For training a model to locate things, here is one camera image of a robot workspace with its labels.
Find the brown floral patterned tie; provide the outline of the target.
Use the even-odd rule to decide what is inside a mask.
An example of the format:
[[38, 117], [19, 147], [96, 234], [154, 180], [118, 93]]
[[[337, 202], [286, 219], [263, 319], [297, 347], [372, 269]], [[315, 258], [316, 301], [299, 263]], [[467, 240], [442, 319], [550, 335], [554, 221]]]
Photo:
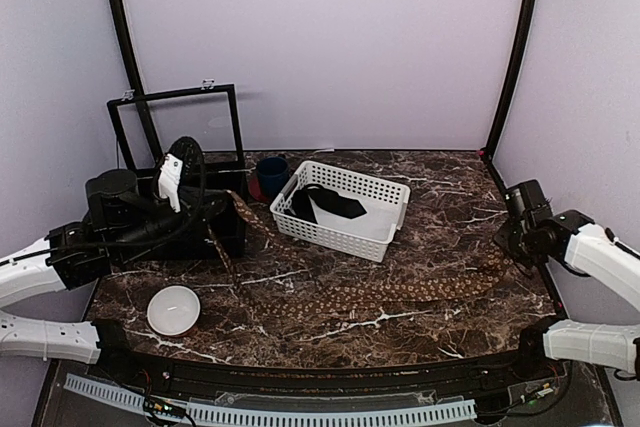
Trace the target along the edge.
[[235, 293], [241, 301], [263, 315], [306, 316], [347, 312], [358, 308], [373, 309], [381, 304], [431, 303], [475, 297], [497, 286], [514, 264], [495, 243], [491, 243], [479, 268], [471, 273], [435, 277], [413, 282], [382, 282], [365, 286], [333, 285], [321, 288], [316, 298], [276, 302], [255, 298], [238, 281], [235, 265], [212, 230], [209, 238], [223, 265]]

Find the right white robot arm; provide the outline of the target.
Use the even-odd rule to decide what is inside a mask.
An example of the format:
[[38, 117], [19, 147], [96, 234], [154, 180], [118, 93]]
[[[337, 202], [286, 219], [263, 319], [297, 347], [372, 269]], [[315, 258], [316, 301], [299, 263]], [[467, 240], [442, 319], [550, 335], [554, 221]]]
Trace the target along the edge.
[[[533, 267], [552, 259], [575, 276], [592, 278], [634, 308], [639, 307], [639, 251], [608, 227], [569, 209], [554, 213], [539, 182], [531, 179], [502, 192], [508, 218], [494, 239], [517, 264]], [[549, 361], [578, 361], [639, 379], [639, 326], [585, 323], [547, 316], [523, 329], [510, 371], [534, 379]]]

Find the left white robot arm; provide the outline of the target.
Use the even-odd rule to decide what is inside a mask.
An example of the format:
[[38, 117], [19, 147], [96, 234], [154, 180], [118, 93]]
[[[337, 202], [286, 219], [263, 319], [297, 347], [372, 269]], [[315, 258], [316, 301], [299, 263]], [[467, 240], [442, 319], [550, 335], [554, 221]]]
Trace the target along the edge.
[[[135, 172], [113, 169], [85, 184], [85, 217], [51, 230], [1, 260], [1, 305], [71, 291], [144, 260], [182, 240], [204, 218], [200, 175], [161, 173], [143, 190]], [[1, 315], [4, 354], [99, 364], [120, 383], [141, 374], [122, 324], [98, 319], [61, 323]]]

